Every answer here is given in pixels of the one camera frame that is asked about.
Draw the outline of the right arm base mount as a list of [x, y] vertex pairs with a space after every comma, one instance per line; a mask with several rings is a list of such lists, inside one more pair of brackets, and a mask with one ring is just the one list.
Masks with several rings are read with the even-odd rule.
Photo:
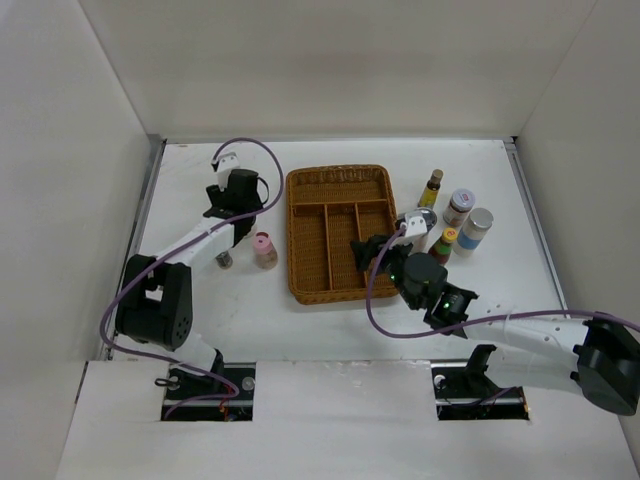
[[494, 345], [477, 346], [467, 360], [431, 363], [435, 410], [440, 421], [529, 420], [524, 390], [499, 387], [488, 378]]

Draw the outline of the pink cap spice jar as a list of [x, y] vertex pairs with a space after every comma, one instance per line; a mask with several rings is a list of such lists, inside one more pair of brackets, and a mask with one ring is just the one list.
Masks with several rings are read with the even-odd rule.
[[257, 232], [252, 241], [254, 260], [258, 267], [269, 270], [278, 263], [278, 254], [271, 237], [266, 232]]

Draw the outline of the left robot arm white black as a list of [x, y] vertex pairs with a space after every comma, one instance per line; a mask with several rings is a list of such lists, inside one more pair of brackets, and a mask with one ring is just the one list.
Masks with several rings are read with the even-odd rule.
[[223, 390], [224, 360], [193, 330], [193, 280], [248, 236], [263, 207], [260, 181], [253, 170], [231, 170], [225, 187], [207, 188], [211, 208], [188, 234], [156, 255], [134, 255], [125, 268], [115, 331], [155, 357], [170, 354], [185, 371], [194, 366], [189, 383], [202, 398]]

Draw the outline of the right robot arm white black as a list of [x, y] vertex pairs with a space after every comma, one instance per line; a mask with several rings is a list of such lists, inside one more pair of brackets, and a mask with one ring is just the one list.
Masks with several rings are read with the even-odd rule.
[[428, 330], [415, 338], [453, 335], [476, 341], [464, 370], [473, 394], [489, 394], [500, 382], [582, 396], [596, 407], [633, 416], [639, 404], [638, 325], [604, 312], [516, 312], [490, 304], [472, 319], [479, 296], [448, 280], [447, 269], [415, 253], [401, 230], [353, 241], [357, 270], [386, 274], [407, 307], [424, 313]]

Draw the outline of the silver lid blue label jar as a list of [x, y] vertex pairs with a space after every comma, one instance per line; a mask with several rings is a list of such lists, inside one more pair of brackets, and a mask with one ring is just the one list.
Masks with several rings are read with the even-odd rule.
[[467, 216], [454, 243], [454, 252], [462, 257], [471, 256], [494, 223], [493, 214], [485, 208], [475, 208]]

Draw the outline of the black cap pepper shaker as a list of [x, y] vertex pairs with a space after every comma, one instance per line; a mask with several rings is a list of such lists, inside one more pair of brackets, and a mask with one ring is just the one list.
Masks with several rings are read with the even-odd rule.
[[229, 269], [233, 265], [233, 258], [229, 250], [225, 250], [215, 257], [217, 265], [221, 269]]

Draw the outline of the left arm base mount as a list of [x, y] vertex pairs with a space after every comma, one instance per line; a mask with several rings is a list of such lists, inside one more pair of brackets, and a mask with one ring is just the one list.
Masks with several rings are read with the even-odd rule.
[[227, 363], [223, 377], [235, 384], [239, 393], [208, 377], [198, 377], [178, 368], [170, 368], [154, 385], [163, 390], [160, 419], [186, 422], [248, 422], [253, 419], [256, 391], [255, 363]]

